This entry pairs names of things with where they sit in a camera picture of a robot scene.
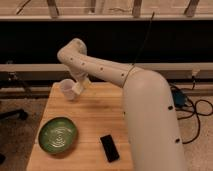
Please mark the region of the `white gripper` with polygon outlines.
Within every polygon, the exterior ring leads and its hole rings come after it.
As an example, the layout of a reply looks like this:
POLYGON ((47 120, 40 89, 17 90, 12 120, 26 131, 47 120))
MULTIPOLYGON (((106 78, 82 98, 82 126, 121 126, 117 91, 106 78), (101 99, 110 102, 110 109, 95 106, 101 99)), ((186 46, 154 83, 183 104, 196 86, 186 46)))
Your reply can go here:
POLYGON ((88 74, 86 72, 73 69, 71 71, 71 75, 77 81, 77 83, 75 83, 71 88, 75 94, 80 95, 82 93, 82 86, 84 88, 88 88, 90 86, 91 81, 89 80, 88 74))

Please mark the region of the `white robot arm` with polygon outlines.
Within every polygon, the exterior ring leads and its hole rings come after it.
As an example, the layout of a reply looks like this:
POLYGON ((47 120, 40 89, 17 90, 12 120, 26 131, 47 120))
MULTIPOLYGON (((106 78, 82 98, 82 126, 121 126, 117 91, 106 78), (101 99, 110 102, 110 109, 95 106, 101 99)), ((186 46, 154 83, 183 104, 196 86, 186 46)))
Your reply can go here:
POLYGON ((188 171, 172 93, 161 74, 90 57, 78 38, 61 48, 57 58, 77 81, 72 87, 77 94, 88 86, 90 75, 123 89, 134 171, 188 171))

